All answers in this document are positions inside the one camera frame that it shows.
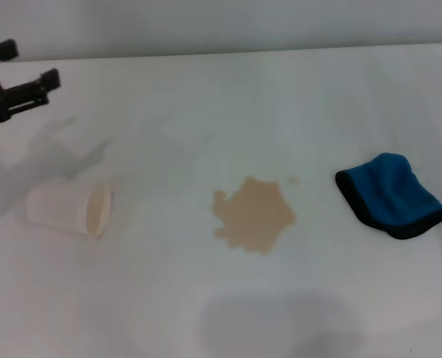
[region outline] coffee spill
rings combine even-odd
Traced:
[[[224,224],[214,235],[226,239],[231,248],[241,246],[248,252],[265,254],[296,220],[276,182],[249,176],[240,190],[226,196],[223,191],[214,192],[213,214]]]
[[[300,179],[297,175],[290,175],[287,179],[290,185],[299,185]]]

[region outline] folded towel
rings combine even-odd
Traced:
[[[357,218],[396,239],[410,239],[442,222],[442,204],[418,181],[402,155],[383,153],[335,175]]]

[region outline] black robotic claw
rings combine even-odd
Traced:
[[[12,60],[19,55],[14,40],[0,43],[0,61]],[[3,89],[0,84],[0,122],[12,115],[48,104],[47,94],[60,87],[58,70],[43,73],[38,80]]]

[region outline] blue cloth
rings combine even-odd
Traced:
[[[364,224],[410,239],[442,222],[442,204],[418,181],[402,155],[383,153],[338,172],[337,186]]]
[[[442,210],[403,155],[383,153],[347,170],[370,214],[387,225],[405,225]]]

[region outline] paper cup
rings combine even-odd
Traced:
[[[113,190],[108,183],[50,183],[29,193],[27,219],[98,238],[107,227],[112,203]]]

